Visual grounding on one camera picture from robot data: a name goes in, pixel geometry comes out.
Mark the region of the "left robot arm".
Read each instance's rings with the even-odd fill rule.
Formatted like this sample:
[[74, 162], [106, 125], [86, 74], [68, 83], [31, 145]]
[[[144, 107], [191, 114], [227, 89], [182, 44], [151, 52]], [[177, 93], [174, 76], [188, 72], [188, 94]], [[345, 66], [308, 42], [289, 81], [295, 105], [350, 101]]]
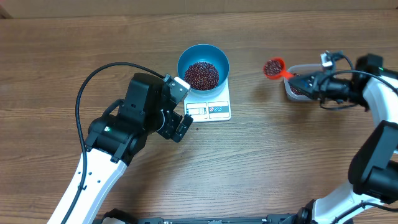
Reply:
[[75, 174], [49, 223], [92, 223], [107, 194], [149, 135], [180, 142], [193, 122], [175, 107], [190, 85], [179, 77], [135, 73], [125, 98], [91, 122]]

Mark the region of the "red beans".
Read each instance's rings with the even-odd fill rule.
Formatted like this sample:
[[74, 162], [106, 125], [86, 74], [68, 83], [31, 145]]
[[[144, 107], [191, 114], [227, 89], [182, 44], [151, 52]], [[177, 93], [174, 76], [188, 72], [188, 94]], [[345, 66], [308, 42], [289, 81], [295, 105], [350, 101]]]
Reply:
[[184, 80], [194, 90], [212, 90], [218, 86], [219, 72], [211, 63], [197, 62], [188, 67]]

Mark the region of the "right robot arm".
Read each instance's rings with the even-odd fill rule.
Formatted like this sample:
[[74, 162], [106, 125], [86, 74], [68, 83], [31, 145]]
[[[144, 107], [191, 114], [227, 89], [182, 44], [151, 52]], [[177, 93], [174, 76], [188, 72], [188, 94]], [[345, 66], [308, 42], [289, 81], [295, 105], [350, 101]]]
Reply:
[[280, 223], [352, 223], [369, 208], [396, 212], [397, 201], [397, 72], [383, 67], [383, 58], [367, 54], [351, 63], [351, 79], [341, 79], [335, 62], [342, 54], [322, 54], [322, 70], [298, 77], [287, 75], [290, 86], [312, 100], [347, 101], [371, 112], [374, 131], [353, 157], [348, 180], [326, 197], [312, 200]]

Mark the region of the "red measuring scoop blue handle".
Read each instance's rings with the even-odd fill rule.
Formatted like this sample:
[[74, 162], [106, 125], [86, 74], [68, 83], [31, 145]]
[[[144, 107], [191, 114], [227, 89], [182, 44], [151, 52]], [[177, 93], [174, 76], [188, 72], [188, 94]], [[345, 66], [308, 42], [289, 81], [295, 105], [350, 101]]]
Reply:
[[285, 62], [282, 58], [269, 59], [263, 66], [263, 72], [268, 79], [278, 80], [280, 78], [290, 79], [294, 75], [285, 68]]

